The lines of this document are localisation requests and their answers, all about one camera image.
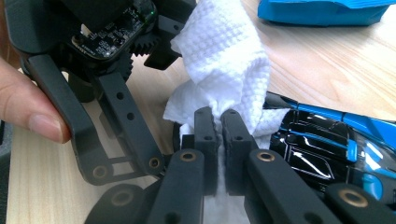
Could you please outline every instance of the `hand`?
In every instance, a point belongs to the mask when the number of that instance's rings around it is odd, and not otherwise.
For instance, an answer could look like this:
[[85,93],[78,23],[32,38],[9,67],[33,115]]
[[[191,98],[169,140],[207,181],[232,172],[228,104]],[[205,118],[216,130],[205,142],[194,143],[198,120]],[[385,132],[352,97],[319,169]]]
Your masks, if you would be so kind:
[[[4,10],[0,0],[0,10]],[[0,16],[0,119],[65,143],[70,133],[58,111],[29,77],[14,67],[18,57],[7,39],[5,19]]]

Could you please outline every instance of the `fingernail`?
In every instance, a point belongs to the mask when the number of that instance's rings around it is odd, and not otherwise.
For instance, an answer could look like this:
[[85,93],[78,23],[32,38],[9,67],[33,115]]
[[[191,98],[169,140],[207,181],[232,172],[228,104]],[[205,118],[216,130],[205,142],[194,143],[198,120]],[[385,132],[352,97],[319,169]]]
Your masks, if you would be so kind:
[[29,129],[55,142],[61,143],[63,140],[61,123],[49,116],[32,115],[29,119]]

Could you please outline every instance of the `blue cloth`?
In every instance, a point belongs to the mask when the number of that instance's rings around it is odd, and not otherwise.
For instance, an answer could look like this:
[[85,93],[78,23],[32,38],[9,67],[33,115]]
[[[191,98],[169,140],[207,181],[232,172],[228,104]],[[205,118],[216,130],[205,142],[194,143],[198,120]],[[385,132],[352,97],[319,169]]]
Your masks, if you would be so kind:
[[396,0],[261,0],[258,16],[266,21],[300,25],[371,25]]

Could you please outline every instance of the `wooden table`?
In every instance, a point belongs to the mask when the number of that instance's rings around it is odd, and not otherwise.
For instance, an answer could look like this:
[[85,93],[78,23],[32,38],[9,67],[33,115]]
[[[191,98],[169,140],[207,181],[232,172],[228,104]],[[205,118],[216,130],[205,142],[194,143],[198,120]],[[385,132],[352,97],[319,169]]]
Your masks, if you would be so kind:
[[[370,27],[306,28],[259,20],[259,2],[244,4],[272,61],[270,91],[396,120],[396,7]],[[173,89],[188,76],[182,60],[166,71],[146,68],[143,61],[134,59],[127,84],[162,151],[170,152],[172,124],[162,119],[163,110]],[[97,105],[88,107],[97,119]],[[150,179],[132,182],[144,186]],[[15,128],[7,223],[82,223],[110,186],[84,182],[69,143],[54,144]]]

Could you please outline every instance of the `white tissue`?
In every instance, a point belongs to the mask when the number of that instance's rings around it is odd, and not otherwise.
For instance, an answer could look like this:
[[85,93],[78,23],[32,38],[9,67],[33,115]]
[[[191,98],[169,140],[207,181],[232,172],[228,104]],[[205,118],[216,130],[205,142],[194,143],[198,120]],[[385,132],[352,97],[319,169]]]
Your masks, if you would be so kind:
[[[240,113],[259,148],[268,148],[271,133],[278,130],[288,109],[262,110],[269,60],[240,0],[200,0],[171,43],[183,56],[191,80],[174,91],[163,117],[183,124],[180,133],[187,134],[193,133],[195,110],[209,105],[219,123],[221,114],[232,108]],[[248,223],[246,215],[237,215],[245,214],[243,199],[228,197],[223,177],[219,180],[217,197],[205,198],[205,223]],[[213,209],[206,209],[210,204]]]

